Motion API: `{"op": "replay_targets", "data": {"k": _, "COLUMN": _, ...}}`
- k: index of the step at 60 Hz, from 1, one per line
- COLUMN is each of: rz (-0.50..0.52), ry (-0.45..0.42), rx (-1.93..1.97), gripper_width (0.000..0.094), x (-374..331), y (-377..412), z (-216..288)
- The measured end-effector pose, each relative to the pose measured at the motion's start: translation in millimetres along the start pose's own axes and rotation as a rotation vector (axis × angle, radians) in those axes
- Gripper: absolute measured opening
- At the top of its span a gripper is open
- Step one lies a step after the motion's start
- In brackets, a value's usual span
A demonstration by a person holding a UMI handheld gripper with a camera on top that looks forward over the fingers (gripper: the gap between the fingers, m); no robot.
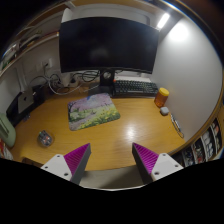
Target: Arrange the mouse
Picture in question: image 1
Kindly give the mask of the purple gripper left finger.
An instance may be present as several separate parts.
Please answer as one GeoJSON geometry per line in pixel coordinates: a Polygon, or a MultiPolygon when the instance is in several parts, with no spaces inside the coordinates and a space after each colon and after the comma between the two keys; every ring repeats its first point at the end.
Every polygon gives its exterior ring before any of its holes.
{"type": "Polygon", "coordinates": [[[79,185],[90,155],[91,146],[85,144],[66,155],[56,154],[42,166],[42,169],[79,185]]]}

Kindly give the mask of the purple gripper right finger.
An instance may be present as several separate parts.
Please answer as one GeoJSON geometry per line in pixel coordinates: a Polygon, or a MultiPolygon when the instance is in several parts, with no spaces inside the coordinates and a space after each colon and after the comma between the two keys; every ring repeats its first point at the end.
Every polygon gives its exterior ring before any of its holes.
{"type": "Polygon", "coordinates": [[[167,153],[157,154],[137,143],[132,144],[132,154],[144,184],[182,169],[182,166],[167,153]]]}

